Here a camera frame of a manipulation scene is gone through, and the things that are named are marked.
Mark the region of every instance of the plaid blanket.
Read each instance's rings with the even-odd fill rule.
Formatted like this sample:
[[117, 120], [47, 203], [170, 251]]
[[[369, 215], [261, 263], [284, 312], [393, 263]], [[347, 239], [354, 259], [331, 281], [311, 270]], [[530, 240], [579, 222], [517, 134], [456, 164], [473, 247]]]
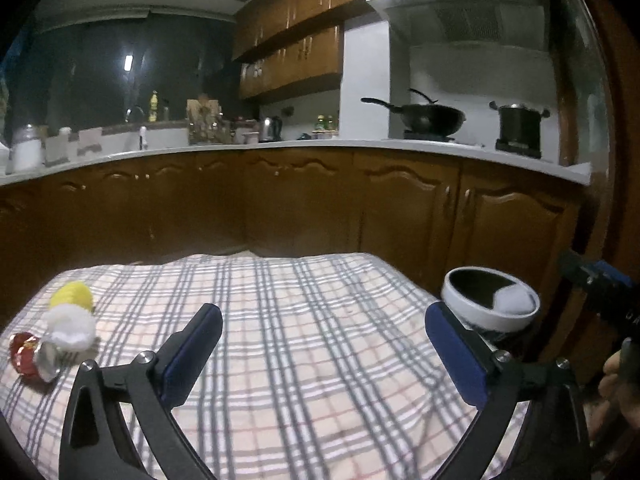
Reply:
[[[41, 335], [52, 293], [72, 280], [93, 291], [98, 339], [87, 354], [66, 354], [59, 380], [36, 392], [8, 363], [8, 339]], [[425, 334], [434, 300], [368, 254], [195, 255], [70, 270], [4, 330], [0, 410], [40, 472], [56, 479], [78, 364], [126, 364], [157, 350], [210, 302], [222, 310], [223, 335], [173, 414], [218, 478], [429, 478], [475, 414]], [[130, 406], [124, 412], [147, 471], [164, 478]], [[487, 478], [500, 471], [522, 418], [518, 410]]]

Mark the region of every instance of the pan handle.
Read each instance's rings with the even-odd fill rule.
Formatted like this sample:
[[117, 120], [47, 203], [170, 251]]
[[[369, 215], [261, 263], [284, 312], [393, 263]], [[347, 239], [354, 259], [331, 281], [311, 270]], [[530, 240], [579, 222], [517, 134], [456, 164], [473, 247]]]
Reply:
[[380, 105], [383, 106], [385, 108], [388, 108], [389, 110], [391, 110], [393, 113], [395, 114], [401, 114], [402, 113], [402, 108], [399, 106], [395, 106], [391, 103], [387, 103], [386, 101], [383, 101], [382, 99], [376, 99], [373, 97], [363, 97], [360, 99], [363, 103], [372, 103], [375, 105]]
[[422, 92], [420, 92], [419, 90], [416, 90], [415, 88], [409, 88], [409, 92], [413, 92], [414, 94], [418, 94], [419, 96], [424, 97], [425, 99], [427, 99], [427, 101], [429, 102], [429, 104], [434, 105], [438, 102], [438, 100], [436, 99], [435, 101], [433, 99], [431, 99], [427, 94], [423, 94]]

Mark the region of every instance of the yellow plush toy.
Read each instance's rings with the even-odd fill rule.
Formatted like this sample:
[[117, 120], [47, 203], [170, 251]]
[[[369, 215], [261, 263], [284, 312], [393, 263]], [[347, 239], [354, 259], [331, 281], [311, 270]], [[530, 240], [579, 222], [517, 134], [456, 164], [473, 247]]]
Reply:
[[49, 301], [47, 339], [61, 350], [83, 352], [95, 340], [94, 296], [83, 282], [60, 287]]
[[94, 311], [94, 295], [83, 282], [71, 282], [61, 286], [51, 297], [49, 308], [60, 303], [76, 304], [89, 312]]

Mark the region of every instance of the white countertop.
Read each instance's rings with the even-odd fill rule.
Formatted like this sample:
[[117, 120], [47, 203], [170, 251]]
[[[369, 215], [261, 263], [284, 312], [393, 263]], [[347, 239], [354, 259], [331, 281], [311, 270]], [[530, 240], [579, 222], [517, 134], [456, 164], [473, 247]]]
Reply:
[[50, 168], [39, 168], [37, 170], [15, 173], [0, 176], [0, 186], [12, 184], [38, 178], [48, 174], [59, 173], [61, 171], [74, 170], [92, 164], [101, 164], [110, 160], [124, 160], [137, 156], [162, 155], [166, 153], [183, 152], [212, 152], [215, 150], [261, 150], [273, 148], [383, 148], [388, 150], [407, 150], [411, 152], [438, 153], [442, 155], [464, 156], [477, 160], [486, 160], [506, 164], [515, 168], [537, 171], [548, 175], [556, 176], [571, 182], [577, 182], [588, 186], [591, 181], [591, 165], [587, 162], [576, 164], [575, 166], [559, 166], [551, 162], [529, 158], [527, 156], [515, 155], [513, 153], [498, 152], [488, 150], [479, 146], [467, 146], [454, 142], [432, 142], [430, 140], [401, 140], [401, 139], [380, 139], [380, 140], [283, 140], [282, 142], [265, 142], [262, 144], [212, 144], [207, 146], [187, 146], [185, 148], [169, 148], [165, 150], [148, 150], [146, 152], [125, 152], [115, 155], [98, 156], [92, 160], [81, 160], [68, 164], [59, 164]]

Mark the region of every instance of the red candy wrapper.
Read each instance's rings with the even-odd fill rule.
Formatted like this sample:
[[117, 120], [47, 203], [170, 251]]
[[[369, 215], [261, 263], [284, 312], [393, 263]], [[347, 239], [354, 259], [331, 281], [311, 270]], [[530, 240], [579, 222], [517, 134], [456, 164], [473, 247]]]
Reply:
[[9, 339], [11, 364], [25, 380], [50, 383], [60, 373], [60, 354], [53, 343], [30, 332], [19, 332]]

